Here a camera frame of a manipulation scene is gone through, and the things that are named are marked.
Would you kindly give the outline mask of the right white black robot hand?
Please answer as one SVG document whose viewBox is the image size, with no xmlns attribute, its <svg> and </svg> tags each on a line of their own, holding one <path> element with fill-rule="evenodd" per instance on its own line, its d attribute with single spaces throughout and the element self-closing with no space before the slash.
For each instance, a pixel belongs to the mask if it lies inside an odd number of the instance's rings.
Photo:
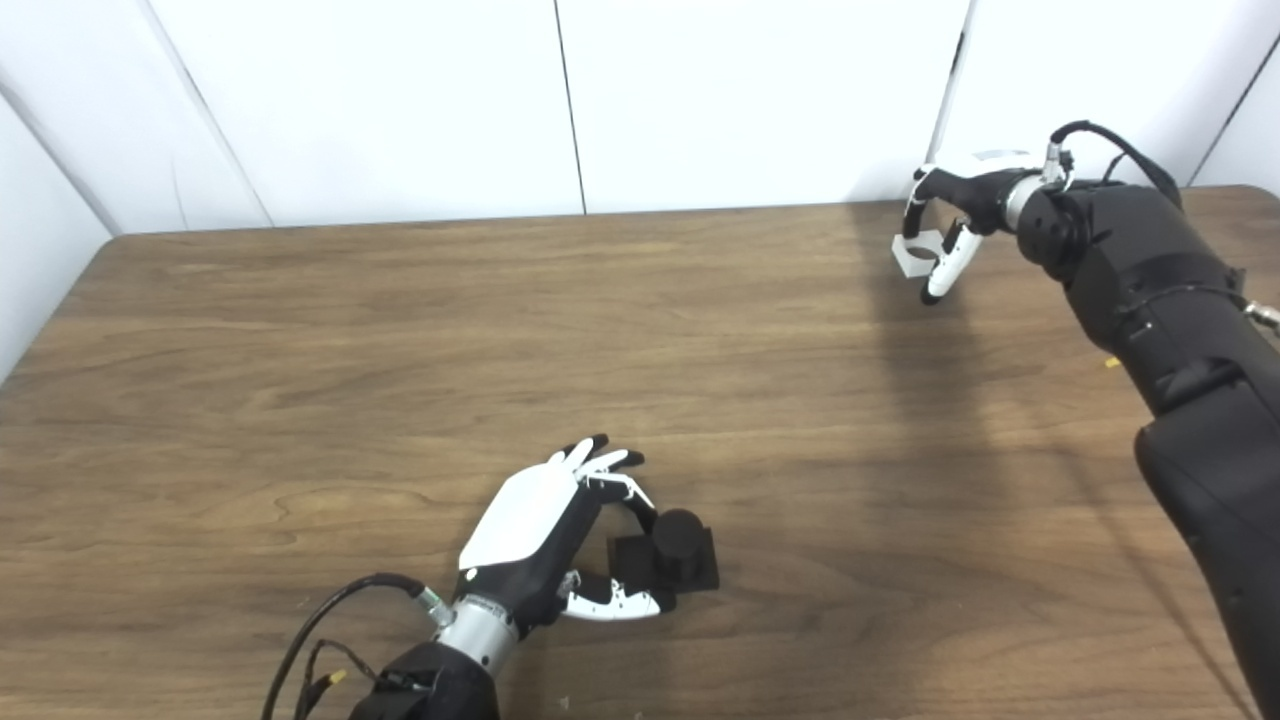
<svg viewBox="0 0 1280 720">
<path fill-rule="evenodd" d="M 946 202 L 960 211 L 934 251 L 922 287 L 924 305 L 933 306 L 950 292 L 987 237 L 1010 229 L 1009 197 L 1020 184 L 1039 188 L 1041 172 L 1041 159 L 1010 150 L 938 156 L 915 169 L 902 214 L 902 241 L 920 238 L 931 202 Z"/>
</svg>

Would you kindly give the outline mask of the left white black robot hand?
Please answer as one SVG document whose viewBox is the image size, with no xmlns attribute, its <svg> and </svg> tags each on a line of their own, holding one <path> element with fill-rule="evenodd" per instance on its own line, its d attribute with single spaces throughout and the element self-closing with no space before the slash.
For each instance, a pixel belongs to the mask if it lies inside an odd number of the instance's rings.
<svg viewBox="0 0 1280 720">
<path fill-rule="evenodd" d="M 502 607 L 521 639 L 562 616 L 614 623 L 676 610 L 669 591 L 630 587 L 575 565 L 604 506 L 625 506 L 646 536 L 658 519 L 626 474 L 644 455 L 609 451 L 608 443 L 605 434 L 590 436 L 504 480 L 461 551 L 456 600 Z"/>
</svg>

